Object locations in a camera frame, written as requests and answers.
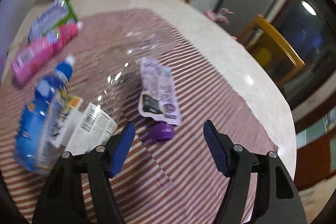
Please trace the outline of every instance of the green package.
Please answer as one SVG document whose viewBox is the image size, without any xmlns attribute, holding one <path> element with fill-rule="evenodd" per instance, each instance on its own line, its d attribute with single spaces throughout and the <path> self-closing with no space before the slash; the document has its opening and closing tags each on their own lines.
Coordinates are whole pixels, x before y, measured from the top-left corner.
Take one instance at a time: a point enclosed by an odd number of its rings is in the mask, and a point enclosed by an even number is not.
<svg viewBox="0 0 336 224">
<path fill-rule="evenodd" d="M 28 41 L 32 43 L 46 35 L 55 27 L 68 22 L 77 21 L 77 16 L 73 12 L 69 0 L 54 0 L 51 6 L 31 25 L 28 33 Z"/>
</svg>

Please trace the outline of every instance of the purple bottle cap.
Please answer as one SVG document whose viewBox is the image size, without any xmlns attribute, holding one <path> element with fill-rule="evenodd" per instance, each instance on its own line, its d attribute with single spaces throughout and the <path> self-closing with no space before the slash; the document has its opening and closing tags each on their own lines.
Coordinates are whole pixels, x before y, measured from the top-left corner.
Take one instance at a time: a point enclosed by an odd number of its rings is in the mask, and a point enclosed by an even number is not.
<svg viewBox="0 0 336 224">
<path fill-rule="evenodd" d="M 174 134 L 174 128 L 164 122 L 158 122 L 155 126 L 151 127 L 149 131 L 149 136 L 156 142 L 171 140 Z"/>
</svg>

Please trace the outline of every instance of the ceiling light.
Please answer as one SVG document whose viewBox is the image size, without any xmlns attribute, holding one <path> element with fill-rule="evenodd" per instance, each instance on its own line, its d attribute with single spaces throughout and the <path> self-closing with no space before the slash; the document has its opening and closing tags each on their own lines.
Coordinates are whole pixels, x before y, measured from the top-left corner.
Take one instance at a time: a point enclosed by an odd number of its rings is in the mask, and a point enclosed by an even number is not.
<svg viewBox="0 0 336 224">
<path fill-rule="evenodd" d="M 303 7 L 305 7 L 305 9 L 310 12 L 313 16 L 316 16 L 316 12 L 315 10 L 313 9 L 312 6 L 310 6 L 307 2 L 305 1 L 301 1 L 301 4 L 303 5 Z"/>
</svg>

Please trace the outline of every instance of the red and white striped tablecloth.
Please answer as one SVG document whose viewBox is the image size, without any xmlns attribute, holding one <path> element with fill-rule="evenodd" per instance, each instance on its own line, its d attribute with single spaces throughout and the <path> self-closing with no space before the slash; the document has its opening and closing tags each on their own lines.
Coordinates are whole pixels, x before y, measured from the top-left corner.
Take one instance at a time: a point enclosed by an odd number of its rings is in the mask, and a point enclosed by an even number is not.
<svg viewBox="0 0 336 224">
<path fill-rule="evenodd" d="M 12 72 L 0 88 L 0 168 L 19 211 L 31 221 L 45 181 L 19 166 L 12 153 L 20 113 L 33 98 L 34 82 L 71 53 L 78 62 L 69 92 L 76 94 L 87 85 L 88 75 L 97 65 L 96 53 L 120 38 L 119 33 L 127 25 L 137 29 L 165 28 L 175 39 L 175 47 L 159 61 L 172 69 L 182 124 L 175 128 L 173 140 L 154 143 L 147 133 L 153 121 L 141 117 L 137 111 L 140 87 L 128 96 L 118 131 L 132 121 L 136 124 L 136 137 L 121 173 L 110 180 L 120 210 L 129 224 L 212 223 L 228 179 L 216 170 L 203 137 L 203 123 L 212 120 L 219 132 L 250 152 L 266 154 L 276 150 L 276 145 L 244 99 L 179 30 L 158 14 L 134 9 L 94 15 L 83 22 L 85 27 L 80 35 L 24 89 L 14 86 Z M 256 176 L 252 175 L 244 220 L 253 208 L 255 187 Z M 89 220 L 95 221 L 89 183 L 85 180 L 83 192 Z"/>
</svg>

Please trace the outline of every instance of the table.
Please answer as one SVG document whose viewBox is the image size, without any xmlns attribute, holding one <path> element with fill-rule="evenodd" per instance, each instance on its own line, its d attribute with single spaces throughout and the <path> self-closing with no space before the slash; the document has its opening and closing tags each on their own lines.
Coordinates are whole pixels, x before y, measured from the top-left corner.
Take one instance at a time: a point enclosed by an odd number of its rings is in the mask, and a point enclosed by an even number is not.
<svg viewBox="0 0 336 224">
<path fill-rule="evenodd" d="M 181 0 L 71 0 L 79 17 L 112 10 L 150 8 L 175 25 L 242 96 L 260 121 L 292 179 L 296 167 L 296 138 L 290 108 L 263 68 L 231 36 Z M 4 75 L 31 23 L 46 9 L 37 5 L 24 19 L 10 49 Z"/>
</svg>

